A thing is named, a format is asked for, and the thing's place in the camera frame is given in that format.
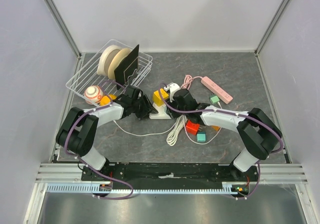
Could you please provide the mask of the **yellow cube plug adapter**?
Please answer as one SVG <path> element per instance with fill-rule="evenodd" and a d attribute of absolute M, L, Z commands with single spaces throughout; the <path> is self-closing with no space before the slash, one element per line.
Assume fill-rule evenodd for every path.
<path fill-rule="evenodd" d="M 169 94 L 164 89 L 161 88 L 160 91 L 159 90 L 154 91 L 152 98 L 153 98 L 152 99 L 153 102 L 160 107 L 164 105 L 162 98 L 164 100 L 167 100 L 169 98 Z"/>

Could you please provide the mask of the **red cube plug adapter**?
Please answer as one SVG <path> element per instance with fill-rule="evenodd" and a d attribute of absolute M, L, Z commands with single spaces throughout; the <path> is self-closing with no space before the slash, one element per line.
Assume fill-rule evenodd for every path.
<path fill-rule="evenodd" d="M 200 128 L 199 124 L 193 123 L 190 120 L 187 121 L 185 129 L 188 134 L 197 135 L 197 132 Z"/>

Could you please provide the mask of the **teal plug adapter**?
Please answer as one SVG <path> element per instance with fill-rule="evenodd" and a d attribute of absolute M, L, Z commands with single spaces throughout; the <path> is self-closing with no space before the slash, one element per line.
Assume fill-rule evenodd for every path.
<path fill-rule="evenodd" d="M 197 142 L 199 142 L 199 143 L 205 143 L 206 142 L 206 133 L 205 132 L 198 132 L 197 134 L 196 134 L 197 136 L 197 139 L 196 139 L 196 141 Z"/>

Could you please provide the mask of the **pink power strip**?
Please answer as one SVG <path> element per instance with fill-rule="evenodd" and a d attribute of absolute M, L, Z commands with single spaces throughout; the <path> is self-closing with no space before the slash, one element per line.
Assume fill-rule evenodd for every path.
<path fill-rule="evenodd" d="M 212 81 L 209 77 L 204 76 L 200 81 L 205 87 L 216 94 L 224 103 L 228 104 L 233 100 L 233 97 L 223 90 L 218 84 Z"/>

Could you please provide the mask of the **orange power strip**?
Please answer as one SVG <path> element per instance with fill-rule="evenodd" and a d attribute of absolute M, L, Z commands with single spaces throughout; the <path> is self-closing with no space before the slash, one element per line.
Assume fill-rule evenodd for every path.
<path fill-rule="evenodd" d="M 212 126 L 215 131 L 219 131 L 221 128 L 219 126 Z"/>

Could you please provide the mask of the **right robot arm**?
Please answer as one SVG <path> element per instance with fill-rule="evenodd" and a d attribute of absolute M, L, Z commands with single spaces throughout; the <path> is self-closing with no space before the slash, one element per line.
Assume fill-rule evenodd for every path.
<path fill-rule="evenodd" d="M 248 112 L 217 108 L 197 102 L 188 89 L 179 89 L 170 94 L 170 98 L 173 104 L 167 104 L 167 107 L 192 123 L 218 126 L 240 135 L 245 147 L 229 168 L 229 175 L 233 180 L 242 180 L 251 166 L 283 149 L 281 131 L 259 108 Z"/>

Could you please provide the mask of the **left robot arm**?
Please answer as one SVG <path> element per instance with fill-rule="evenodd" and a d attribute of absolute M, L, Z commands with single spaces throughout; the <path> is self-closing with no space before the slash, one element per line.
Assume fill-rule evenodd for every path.
<path fill-rule="evenodd" d="M 63 147 L 67 154 L 78 156 L 92 167 L 92 174 L 98 180 L 106 180 L 110 169 L 105 164 L 109 161 L 93 145 L 97 128 L 131 114 L 142 120 L 157 113 L 141 89 L 128 86 L 124 93 L 108 105 L 86 110 L 71 108 L 58 130 L 55 142 Z"/>

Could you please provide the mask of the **green plug adapter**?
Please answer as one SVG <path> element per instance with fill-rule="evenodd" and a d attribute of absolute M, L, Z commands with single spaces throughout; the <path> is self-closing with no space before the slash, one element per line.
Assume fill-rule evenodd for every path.
<path fill-rule="evenodd" d="M 217 104 L 217 103 L 219 103 L 220 102 L 220 99 L 219 99 L 219 97 L 217 96 L 217 95 L 212 95 L 212 96 L 210 96 L 210 102 L 214 105 L 214 104 Z"/>

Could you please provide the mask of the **black square board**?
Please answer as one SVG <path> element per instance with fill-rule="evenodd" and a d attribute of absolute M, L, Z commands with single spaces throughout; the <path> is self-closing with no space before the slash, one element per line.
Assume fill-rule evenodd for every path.
<path fill-rule="evenodd" d="M 115 69 L 115 81 L 124 85 L 129 77 L 132 76 L 135 70 L 138 69 L 139 45 L 131 49 L 129 55 L 121 61 L 119 66 Z"/>

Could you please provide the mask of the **white orange striped ball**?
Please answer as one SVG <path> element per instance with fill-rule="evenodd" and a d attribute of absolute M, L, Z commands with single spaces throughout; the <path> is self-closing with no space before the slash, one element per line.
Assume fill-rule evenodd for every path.
<path fill-rule="evenodd" d="M 104 97 L 102 89 L 97 85 L 92 85 L 86 88 L 84 92 L 85 101 L 90 104 L 99 104 Z"/>

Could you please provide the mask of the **beige round plate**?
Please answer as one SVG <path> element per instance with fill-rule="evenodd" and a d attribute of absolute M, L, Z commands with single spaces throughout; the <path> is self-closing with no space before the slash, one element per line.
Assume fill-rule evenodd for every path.
<path fill-rule="evenodd" d="M 119 64 L 121 63 L 121 61 L 123 61 L 131 52 L 130 48 L 124 48 L 121 49 L 113 58 L 113 60 L 110 63 L 110 66 L 108 68 L 108 73 L 107 76 L 110 80 L 114 80 L 115 77 L 115 69 L 119 66 Z"/>

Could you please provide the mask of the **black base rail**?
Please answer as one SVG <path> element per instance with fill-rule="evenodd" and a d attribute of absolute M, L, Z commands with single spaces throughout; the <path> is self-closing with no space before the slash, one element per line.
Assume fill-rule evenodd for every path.
<path fill-rule="evenodd" d="M 133 188 L 219 188 L 223 182 L 257 181 L 255 166 L 240 172 L 229 164 L 217 163 L 116 163 L 100 173 L 129 183 Z"/>

